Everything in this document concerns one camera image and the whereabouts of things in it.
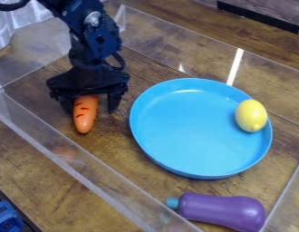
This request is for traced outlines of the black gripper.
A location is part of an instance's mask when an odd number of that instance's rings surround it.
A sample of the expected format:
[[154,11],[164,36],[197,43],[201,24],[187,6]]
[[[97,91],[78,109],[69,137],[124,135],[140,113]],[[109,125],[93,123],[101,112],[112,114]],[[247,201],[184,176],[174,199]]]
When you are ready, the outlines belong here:
[[73,112],[73,99],[85,94],[108,94],[108,112],[116,112],[128,91],[129,74],[124,72],[124,58],[112,58],[120,66],[106,60],[85,61],[70,56],[72,68],[46,81],[49,95],[66,113]]

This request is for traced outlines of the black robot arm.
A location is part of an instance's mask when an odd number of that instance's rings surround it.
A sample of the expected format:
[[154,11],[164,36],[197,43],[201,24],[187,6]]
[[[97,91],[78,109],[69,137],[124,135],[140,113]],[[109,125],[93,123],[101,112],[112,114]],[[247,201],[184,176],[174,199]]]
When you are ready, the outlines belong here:
[[70,112],[74,100],[89,94],[108,95],[108,112],[113,113],[128,91],[129,74],[120,29],[98,0],[37,0],[69,27],[72,68],[46,81],[49,95]]

